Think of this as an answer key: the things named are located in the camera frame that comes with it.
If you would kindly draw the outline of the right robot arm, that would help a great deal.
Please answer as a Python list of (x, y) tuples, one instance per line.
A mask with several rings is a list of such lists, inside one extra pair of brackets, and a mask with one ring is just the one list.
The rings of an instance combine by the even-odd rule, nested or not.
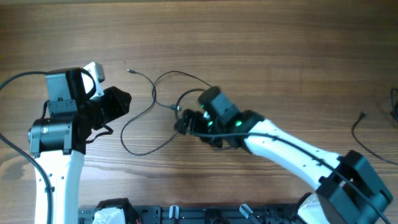
[(174, 129), (221, 149), (227, 142), (266, 158), (293, 173), (314, 190), (298, 204), (303, 223), (389, 223), (384, 211), (391, 192), (361, 153), (342, 156), (317, 148), (278, 128), (253, 111), (240, 111), (218, 86), (202, 89), (200, 111), (176, 113)]

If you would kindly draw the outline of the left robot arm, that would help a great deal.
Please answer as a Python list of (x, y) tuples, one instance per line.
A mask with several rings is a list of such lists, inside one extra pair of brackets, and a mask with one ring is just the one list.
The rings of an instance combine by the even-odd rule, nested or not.
[(131, 96), (115, 86), (102, 89), (103, 68), (50, 71), (46, 76), (49, 100), (43, 115), (28, 130), (30, 153), (45, 175), (36, 174), (35, 222), (78, 223), (80, 176), (89, 136), (111, 135), (108, 123), (128, 113)]

